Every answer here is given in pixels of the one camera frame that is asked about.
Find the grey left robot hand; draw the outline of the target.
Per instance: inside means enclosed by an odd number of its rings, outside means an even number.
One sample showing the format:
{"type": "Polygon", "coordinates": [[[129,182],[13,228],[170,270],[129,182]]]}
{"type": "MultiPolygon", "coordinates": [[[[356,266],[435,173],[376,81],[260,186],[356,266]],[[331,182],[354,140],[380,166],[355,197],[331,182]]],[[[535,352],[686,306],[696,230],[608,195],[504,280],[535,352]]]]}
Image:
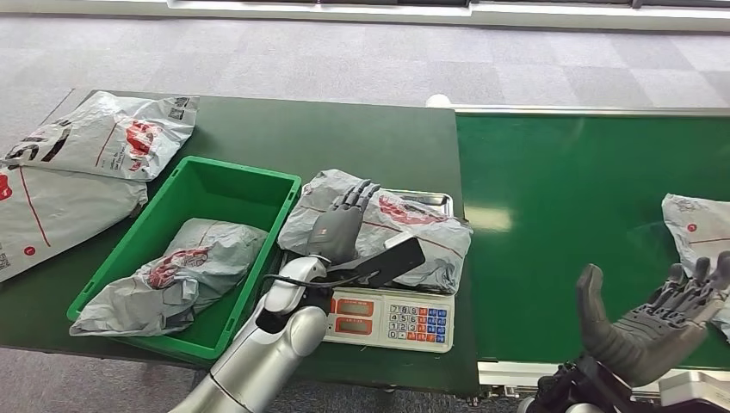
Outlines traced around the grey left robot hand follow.
{"type": "Polygon", "coordinates": [[[315,220],[305,254],[317,256],[331,265],[355,260],[356,240],[365,210],[379,189],[380,184],[363,180],[337,197],[330,208],[315,220]]]}

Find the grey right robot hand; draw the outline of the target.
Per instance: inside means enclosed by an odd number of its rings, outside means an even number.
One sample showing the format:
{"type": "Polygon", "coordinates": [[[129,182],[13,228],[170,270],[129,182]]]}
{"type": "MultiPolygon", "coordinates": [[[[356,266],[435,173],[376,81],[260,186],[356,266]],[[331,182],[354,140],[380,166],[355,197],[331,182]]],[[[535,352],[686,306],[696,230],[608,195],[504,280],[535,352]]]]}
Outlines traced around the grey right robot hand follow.
{"type": "Polygon", "coordinates": [[[665,283],[649,300],[609,321],[601,295],[603,271],[587,265],[576,301],[585,352],[632,387],[648,385],[679,365],[708,335],[708,322],[729,294],[729,253],[716,262],[696,261],[692,275],[670,266],[665,283]]]}

